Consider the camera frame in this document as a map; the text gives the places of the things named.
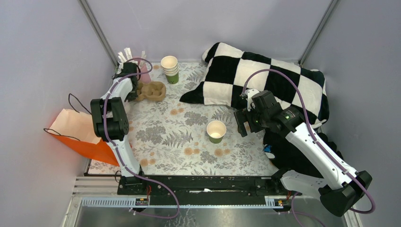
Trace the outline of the green paper coffee cup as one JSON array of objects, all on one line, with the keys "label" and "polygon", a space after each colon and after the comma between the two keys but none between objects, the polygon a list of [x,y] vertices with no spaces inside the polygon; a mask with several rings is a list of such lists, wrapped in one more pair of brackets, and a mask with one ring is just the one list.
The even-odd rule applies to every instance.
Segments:
[{"label": "green paper coffee cup", "polygon": [[221,121],[211,121],[206,127],[209,140],[214,144],[218,144],[222,141],[226,131],[226,125]]}]

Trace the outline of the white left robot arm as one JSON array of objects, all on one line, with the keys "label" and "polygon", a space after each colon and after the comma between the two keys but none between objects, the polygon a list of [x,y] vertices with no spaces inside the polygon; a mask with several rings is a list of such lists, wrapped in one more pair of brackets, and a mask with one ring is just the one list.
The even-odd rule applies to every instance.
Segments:
[{"label": "white left robot arm", "polygon": [[113,77],[108,91],[90,102],[94,132],[106,142],[120,167],[118,195],[149,195],[151,186],[143,176],[134,157],[129,139],[129,121],[124,108],[126,101],[137,98],[136,89],[142,71],[136,63],[124,62]]}]

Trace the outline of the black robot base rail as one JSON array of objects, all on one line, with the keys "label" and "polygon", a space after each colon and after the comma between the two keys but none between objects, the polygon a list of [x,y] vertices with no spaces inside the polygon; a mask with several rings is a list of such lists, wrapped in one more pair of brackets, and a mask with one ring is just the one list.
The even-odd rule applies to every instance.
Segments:
[{"label": "black robot base rail", "polygon": [[145,175],[121,177],[117,194],[144,196],[151,205],[253,206],[290,193],[269,176]]}]

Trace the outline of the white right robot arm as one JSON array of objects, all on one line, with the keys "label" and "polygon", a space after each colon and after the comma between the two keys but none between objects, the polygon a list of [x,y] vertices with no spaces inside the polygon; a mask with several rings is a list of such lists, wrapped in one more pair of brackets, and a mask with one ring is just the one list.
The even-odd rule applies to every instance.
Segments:
[{"label": "white right robot arm", "polygon": [[272,92],[256,89],[244,91],[240,97],[247,107],[234,113],[238,132],[247,136],[245,123],[251,132],[269,129],[294,145],[319,171],[321,177],[283,168],[272,178],[274,193],[300,192],[318,199],[333,215],[340,217],[357,203],[367,191],[372,176],[357,171],[343,161],[311,128],[309,121],[294,107],[282,109]]}]

